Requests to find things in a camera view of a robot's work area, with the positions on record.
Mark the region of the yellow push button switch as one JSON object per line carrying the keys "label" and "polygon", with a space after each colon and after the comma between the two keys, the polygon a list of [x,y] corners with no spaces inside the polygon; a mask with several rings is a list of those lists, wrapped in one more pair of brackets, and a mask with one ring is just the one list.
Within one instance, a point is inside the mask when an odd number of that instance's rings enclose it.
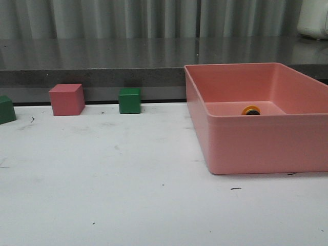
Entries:
{"label": "yellow push button switch", "polygon": [[255,105],[246,106],[241,115],[260,115],[260,109]]}

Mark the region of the pink plastic bin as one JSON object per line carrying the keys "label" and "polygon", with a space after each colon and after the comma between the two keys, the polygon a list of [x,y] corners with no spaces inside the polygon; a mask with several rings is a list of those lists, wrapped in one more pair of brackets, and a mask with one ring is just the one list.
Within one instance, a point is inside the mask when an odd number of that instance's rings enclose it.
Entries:
{"label": "pink plastic bin", "polygon": [[[327,171],[327,85],[280,63],[186,65],[185,76],[211,173]],[[260,115],[241,115],[249,105]]]}

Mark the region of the grey pleated curtain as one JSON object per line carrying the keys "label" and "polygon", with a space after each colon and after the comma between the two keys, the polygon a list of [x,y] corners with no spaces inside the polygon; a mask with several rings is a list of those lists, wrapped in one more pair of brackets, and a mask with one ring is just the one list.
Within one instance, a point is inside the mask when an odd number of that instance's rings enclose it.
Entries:
{"label": "grey pleated curtain", "polygon": [[1,1],[2,39],[298,34],[302,1]]}

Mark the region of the green cube block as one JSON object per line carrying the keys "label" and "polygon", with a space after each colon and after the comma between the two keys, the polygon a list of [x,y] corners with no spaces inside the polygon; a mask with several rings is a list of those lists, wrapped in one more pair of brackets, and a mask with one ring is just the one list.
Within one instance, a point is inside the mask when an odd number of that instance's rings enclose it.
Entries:
{"label": "green cube block", "polygon": [[16,120],[16,114],[12,100],[7,95],[1,95],[0,103],[0,124],[5,124]]}
{"label": "green cube block", "polygon": [[120,114],[141,113],[140,93],[140,88],[122,88],[119,91],[118,101]]}

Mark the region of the pink cube block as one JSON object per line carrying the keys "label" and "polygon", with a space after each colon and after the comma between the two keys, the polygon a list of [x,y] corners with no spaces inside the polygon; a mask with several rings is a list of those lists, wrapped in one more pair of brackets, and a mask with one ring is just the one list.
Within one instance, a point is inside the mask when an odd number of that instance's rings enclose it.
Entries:
{"label": "pink cube block", "polygon": [[49,96],[54,116],[79,115],[85,108],[82,84],[57,84]]}

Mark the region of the white appliance in background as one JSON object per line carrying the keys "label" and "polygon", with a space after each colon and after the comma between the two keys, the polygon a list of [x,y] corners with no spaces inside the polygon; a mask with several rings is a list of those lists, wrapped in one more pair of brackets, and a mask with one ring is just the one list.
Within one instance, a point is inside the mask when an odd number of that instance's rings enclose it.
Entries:
{"label": "white appliance in background", "polygon": [[303,0],[297,31],[314,39],[327,39],[327,0]]}

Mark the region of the green cube block centre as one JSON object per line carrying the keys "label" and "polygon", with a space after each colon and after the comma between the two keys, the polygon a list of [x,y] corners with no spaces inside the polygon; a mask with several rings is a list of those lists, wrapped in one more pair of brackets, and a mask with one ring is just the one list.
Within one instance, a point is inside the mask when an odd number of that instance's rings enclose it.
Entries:
{"label": "green cube block centre", "polygon": [[120,114],[141,113],[140,93],[140,88],[122,88],[119,91],[118,101]]}

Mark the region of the green cube block left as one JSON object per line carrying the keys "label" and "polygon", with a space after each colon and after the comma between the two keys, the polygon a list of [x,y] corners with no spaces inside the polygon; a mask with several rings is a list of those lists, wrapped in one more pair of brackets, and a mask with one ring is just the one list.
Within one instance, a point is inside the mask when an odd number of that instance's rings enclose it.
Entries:
{"label": "green cube block left", "polygon": [[16,120],[16,114],[12,100],[7,95],[1,95],[0,103],[0,124],[5,124]]}

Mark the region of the dark grey counter shelf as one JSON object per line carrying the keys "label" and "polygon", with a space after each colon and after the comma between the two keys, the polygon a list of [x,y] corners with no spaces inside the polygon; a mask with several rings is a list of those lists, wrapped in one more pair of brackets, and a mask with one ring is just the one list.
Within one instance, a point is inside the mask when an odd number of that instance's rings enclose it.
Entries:
{"label": "dark grey counter shelf", "polygon": [[47,105],[58,84],[82,84],[89,104],[123,87],[144,102],[183,102],[185,65],[277,62],[327,82],[327,41],[300,36],[1,40],[1,94]]}

